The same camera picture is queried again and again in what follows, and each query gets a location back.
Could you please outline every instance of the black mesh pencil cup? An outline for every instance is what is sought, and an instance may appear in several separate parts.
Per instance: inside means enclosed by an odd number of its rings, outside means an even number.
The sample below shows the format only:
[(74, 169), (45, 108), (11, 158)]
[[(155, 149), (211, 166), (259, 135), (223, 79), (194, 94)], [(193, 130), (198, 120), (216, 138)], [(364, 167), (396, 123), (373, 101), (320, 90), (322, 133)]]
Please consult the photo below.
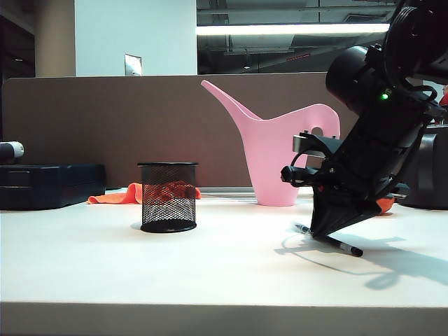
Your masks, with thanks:
[(141, 230), (167, 233), (196, 228), (196, 166), (196, 162), (139, 163)]

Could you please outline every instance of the black toolbox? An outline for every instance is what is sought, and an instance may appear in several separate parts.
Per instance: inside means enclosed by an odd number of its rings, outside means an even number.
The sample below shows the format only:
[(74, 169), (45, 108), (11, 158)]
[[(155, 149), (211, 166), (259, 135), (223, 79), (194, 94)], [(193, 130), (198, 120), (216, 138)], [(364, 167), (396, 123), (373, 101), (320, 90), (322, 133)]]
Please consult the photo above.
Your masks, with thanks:
[(0, 165), (0, 209), (56, 209), (104, 195), (102, 164)]

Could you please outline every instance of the pink watering can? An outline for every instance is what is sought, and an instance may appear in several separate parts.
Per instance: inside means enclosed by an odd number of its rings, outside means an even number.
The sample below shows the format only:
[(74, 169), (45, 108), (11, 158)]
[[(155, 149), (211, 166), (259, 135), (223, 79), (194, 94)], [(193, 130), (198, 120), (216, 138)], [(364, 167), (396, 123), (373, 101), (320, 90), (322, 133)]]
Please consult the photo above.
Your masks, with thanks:
[[(325, 137), (340, 136), (340, 121), (329, 106), (315, 104), (277, 118), (263, 120), (230, 95), (203, 80), (201, 85), (224, 105), (238, 127), (253, 191), (260, 205), (291, 206), (298, 189), (280, 178), (281, 169), (294, 158), (293, 135), (304, 130), (322, 129)], [(305, 167), (307, 155), (295, 165)]]

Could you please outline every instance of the black case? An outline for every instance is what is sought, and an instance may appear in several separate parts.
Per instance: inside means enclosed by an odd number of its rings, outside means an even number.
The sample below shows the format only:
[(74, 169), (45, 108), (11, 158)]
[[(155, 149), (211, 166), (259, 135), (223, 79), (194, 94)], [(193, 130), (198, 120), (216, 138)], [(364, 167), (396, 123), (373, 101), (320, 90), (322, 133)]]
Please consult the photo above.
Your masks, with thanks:
[(102, 164), (0, 166), (0, 209), (56, 209), (104, 195)]
[(397, 202), (421, 209), (448, 209), (448, 125), (429, 126), (403, 177), (409, 195)]

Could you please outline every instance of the ceiling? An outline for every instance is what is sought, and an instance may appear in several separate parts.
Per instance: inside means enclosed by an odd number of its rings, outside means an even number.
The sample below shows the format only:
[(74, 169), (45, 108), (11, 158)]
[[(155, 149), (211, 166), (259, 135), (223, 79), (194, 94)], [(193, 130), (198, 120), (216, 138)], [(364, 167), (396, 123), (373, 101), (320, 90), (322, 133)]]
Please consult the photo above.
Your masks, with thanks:
[[(0, 0), (3, 77), (34, 76), (34, 0)], [(397, 1), (197, 0), (197, 25), (388, 22)], [(382, 34), (350, 36), (198, 36), (199, 74), (326, 71), (354, 45), (381, 42)]]

